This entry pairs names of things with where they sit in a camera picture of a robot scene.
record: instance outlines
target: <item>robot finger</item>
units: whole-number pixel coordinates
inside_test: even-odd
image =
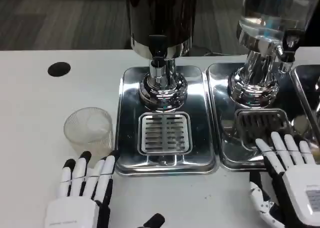
[[[57,191],[57,197],[67,197],[70,192],[70,185],[71,185],[71,179],[72,179],[72,172],[75,168],[76,161],[74,159],[68,159],[63,168],[62,168],[62,174],[61,174],[61,181],[58,187]]]
[[[315,164],[315,158],[311,153],[310,147],[308,145],[308,143],[304,140],[300,141],[299,143],[299,147],[300,147],[300,152],[301,155],[304,158],[305,163],[307,164]]]
[[[96,188],[99,176],[100,176],[100,174],[102,172],[102,169],[103,169],[103,167],[105,165],[106,158],[107,157],[102,158],[101,160],[99,160],[95,164],[92,174],[86,180],[85,188],[84,188],[84,191],[83,191],[83,196],[84,197],[91,198],[93,196],[93,193],[94,193],[94,190]]]
[[[298,146],[297,146],[294,138],[292,137],[292,135],[286,134],[284,136],[284,141],[285,141],[286,147],[287,147],[290,155],[293,158],[294,163],[296,165],[304,164],[305,163],[304,159],[302,158],[301,153],[298,149]]]
[[[266,159],[268,159],[269,163],[273,167],[274,171],[277,174],[280,174],[281,172],[285,172],[285,169],[283,168],[281,162],[279,161],[276,153],[274,153],[271,148],[267,145],[267,143],[264,142],[263,139],[256,139],[255,140],[256,145],[261,150],[262,154]]]
[[[107,186],[108,186],[109,180],[112,179],[112,175],[115,172],[115,164],[118,158],[119,158],[118,152],[114,150],[105,159],[105,163],[102,168],[101,175],[96,185],[95,195],[93,199],[94,201],[98,201],[100,203],[104,202]]]
[[[280,135],[278,132],[272,132],[271,133],[271,139],[273,141],[274,147],[279,154],[283,165],[286,170],[288,170],[290,167],[294,166],[294,163],[291,159],[291,156],[289,154],[288,149],[286,148],[283,140],[281,139]]]
[[[85,186],[85,176],[87,174],[87,166],[91,158],[89,151],[83,152],[76,161],[72,172],[71,192],[70,196],[81,196]]]

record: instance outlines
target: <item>black container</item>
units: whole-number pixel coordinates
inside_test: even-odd
[[[168,47],[193,35],[197,0],[126,0],[131,37],[149,46],[149,35],[167,36]]]

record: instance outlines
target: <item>clear plastic container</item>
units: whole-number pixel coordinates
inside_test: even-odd
[[[82,108],[65,121],[63,131],[77,155],[84,151],[92,154],[89,167],[113,150],[112,119],[103,109]]]
[[[240,26],[257,39],[282,41],[284,31],[305,31],[318,0],[243,0]]]

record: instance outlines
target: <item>white table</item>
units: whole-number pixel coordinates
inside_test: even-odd
[[[204,71],[216,62],[244,60],[184,57],[177,63]],[[320,49],[301,48],[297,60],[320,64]],[[68,62],[70,73],[49,76],[55,62]],[[61,168],[75,158],[63,133],[66,118],[77,109],[99,107],[110,113],[115,130],[120,78],[129,67],[147,65],[129,50],[0,52],[1,228],[43,226]],[[136,228],[161,213],[164,228],[266,228],[253,210],[248,181],[248,173],[223,168],[210,175],[114,175],[109,227]]]

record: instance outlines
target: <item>black hole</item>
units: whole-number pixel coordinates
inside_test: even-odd
[[[62,77],[69,73],[71,66],[66,62],[57,62],[48,68],[48,74],[52,77]]]

